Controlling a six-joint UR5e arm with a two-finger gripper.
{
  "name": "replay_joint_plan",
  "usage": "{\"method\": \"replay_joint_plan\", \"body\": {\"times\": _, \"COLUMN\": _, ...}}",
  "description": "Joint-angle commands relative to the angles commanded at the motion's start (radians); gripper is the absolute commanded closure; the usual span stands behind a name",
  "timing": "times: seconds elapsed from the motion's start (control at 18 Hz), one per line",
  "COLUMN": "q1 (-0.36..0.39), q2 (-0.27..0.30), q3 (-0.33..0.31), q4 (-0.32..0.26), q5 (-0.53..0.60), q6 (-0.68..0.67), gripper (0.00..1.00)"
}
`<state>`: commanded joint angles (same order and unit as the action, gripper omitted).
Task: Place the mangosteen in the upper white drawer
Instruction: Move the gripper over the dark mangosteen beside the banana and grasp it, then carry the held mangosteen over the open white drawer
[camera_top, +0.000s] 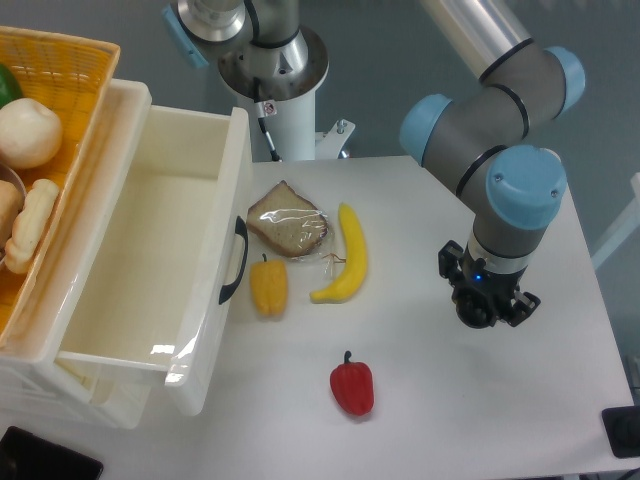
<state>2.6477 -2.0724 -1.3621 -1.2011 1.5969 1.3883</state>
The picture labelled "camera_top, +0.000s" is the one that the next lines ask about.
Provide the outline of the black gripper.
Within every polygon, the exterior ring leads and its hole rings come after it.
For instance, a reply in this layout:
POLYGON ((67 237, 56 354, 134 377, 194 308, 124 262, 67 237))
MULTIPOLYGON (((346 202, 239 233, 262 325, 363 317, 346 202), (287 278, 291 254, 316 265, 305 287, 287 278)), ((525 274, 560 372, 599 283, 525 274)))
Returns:
POLYGON ((453 240, 441 248, 437 257, 439 275, 453 288, 456 313, 470 328, 493 327, 498 321, 517 327, 541 304, 536 295, 516 291, 520 271, 490 272, 483 263, 464 257, 463 248, 453 240))

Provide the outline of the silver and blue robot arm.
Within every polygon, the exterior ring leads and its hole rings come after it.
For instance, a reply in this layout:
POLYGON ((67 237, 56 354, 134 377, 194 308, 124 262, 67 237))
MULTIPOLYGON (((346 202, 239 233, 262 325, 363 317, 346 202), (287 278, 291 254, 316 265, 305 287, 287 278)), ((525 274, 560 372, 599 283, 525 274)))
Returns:
MULTIPOLYGON (((501 1, 427 1, 425 11, 480 83, 456 103, 430 95, 404 118, 404 150, 474 214, 465 246, 447 243, 440 275, 460 320, 476 329, 528 319, 539 299, 519 282, 564 195, 557 155, 529 132, 570 109, 585 72, 570 51, 540 48, 501 1)), ((323 41, 295 1, 175 1, 163 9, 195 67, 215 62, 250 116, 258 161, 335 158, 343 142, 315 129, 315 93, 328 71, 323 41)))

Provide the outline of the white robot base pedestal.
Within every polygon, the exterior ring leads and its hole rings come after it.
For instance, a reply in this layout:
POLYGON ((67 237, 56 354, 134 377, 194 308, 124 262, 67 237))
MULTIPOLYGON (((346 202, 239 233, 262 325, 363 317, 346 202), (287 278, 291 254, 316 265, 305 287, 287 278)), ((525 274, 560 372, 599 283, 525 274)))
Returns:
POLYGON ((329 70, 324 42, 301 26, 268 48, 249 44, 218 61, 222 80, 249 115, 255 162, 340 159, 355 124, 343 118, 316 129, 316 92, 329 70))

